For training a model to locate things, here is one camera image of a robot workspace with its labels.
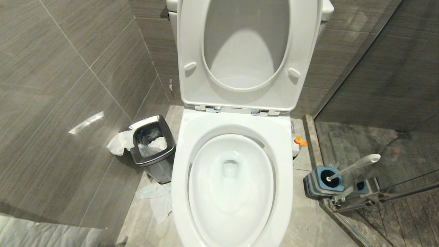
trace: trash can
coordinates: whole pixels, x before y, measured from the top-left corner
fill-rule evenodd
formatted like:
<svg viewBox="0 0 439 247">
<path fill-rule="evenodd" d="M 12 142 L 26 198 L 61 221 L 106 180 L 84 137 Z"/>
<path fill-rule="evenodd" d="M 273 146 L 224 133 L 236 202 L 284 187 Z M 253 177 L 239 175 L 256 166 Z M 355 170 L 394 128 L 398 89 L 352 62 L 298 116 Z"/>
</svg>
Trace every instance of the trash can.
<svg viewBox="0 0 439 247">
<path fill-rule="evenodd" d="M 130 126 L 135 130 L 134 147 L 130 150 L 134 162 L 159 184 L 171 182 L 175 142 L 171 130 L 161 115 L 152 116 Z M 155 139 L 164 137 L 166 149 L 148 147 Z"/>
</svg>

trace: white toilet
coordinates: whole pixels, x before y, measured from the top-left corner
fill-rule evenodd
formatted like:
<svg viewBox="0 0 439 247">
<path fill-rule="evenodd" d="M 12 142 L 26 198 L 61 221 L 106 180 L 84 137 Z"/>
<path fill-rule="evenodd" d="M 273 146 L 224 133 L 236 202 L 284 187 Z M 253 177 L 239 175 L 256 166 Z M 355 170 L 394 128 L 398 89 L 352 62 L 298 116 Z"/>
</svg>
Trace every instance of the white toilet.
<svg viewBox="0 0 439 247">
<path fill-rule="evenodd" d="M 172 174 L 186 247 L 276 247 L 293 202 L 290 112 L 320 0 L 183 0 L 177 46 L 186 105 Z"/>
</svg>

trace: toilet tank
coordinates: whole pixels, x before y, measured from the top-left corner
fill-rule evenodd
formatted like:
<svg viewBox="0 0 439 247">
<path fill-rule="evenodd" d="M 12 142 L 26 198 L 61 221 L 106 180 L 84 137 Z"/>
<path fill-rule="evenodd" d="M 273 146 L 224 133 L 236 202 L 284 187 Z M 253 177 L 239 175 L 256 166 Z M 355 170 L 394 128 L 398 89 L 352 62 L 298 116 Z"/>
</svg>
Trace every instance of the toilet tank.
<svg viewBox="0 0 439 247">
<path fill-rule="evenodd" d="M 166 0 L 166 6 L 169 11 L 169 20 L 171 22 L 172 32 L 174 34 L 175 44 L 177 45 L 177 6 L 178 0 Z M 326 26 L 326 22 L 331 18 L 334 12 L 334 6 L 332 6 L 330 0 L 323 0 L 322 19 L 319 28 L 319 34 L 317 36 L 317 42 L 319 41 L 321 34 Z"/>
</svg>

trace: toilet brush handle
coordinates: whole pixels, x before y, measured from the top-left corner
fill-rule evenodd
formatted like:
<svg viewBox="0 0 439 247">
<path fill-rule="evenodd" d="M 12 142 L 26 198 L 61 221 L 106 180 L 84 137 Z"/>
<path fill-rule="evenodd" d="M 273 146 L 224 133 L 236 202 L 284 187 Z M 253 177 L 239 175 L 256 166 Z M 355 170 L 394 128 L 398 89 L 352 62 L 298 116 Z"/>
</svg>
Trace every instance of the toilet brush handle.
<svg viewBox="0 0 439 247">
<path fill-rule="evenodd" d="M 381 158 L 381 155 L 374 153 L 374 154 L 370 154 L 368 156 L 365 156 L 361 159 L 359 159 L 357 162 L 355 162 L 354 164 L 346 167 L 345 169 L 339 171 L 338 173 L 328 177 L 328 181 L 336 178 L 336 177 L 340 177 L 341 175 L 344 175 L 346 173 L 352 172 L 353 170 L 356 170 L 360 167 L 365 167 L 371 164 L 374 164 L 376 162 L 378 162 Z"/>
</svg>

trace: wall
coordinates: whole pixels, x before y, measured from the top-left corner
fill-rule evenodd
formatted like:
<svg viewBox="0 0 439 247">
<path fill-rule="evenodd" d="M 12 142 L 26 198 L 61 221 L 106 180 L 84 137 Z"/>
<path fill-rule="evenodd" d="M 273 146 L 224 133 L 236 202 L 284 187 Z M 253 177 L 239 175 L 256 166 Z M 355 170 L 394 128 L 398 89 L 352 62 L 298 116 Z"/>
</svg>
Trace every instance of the wall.
<svg viewBox="0 0 439 247">
<path fill-rule="evenodd" d="M 438 16 L 435 0 L 403 0 L 317 119 L 437 132 Z"/>
<path fill-rule="evenodd" d="M 141 173 L 105 147 L 169 108 L 129 4 L 3 0 L 0 12 L 0 212 L 108 227 L 111 246 Z"/>
<path fill-rule="evenodd" d="M 395 0 L 332 0 L 335 11 L 316 46 L 299 102 L 292 117 L 315 114 L 354 67 L 393 12 Z M 165 0 L 130 0 L 159 78 L 171 104 L 183 105 L 180 97 L 177 52 L 169 21 L 160 18 Z M 173 91 L 168 88 L 173 80 Z"/>
</svg>

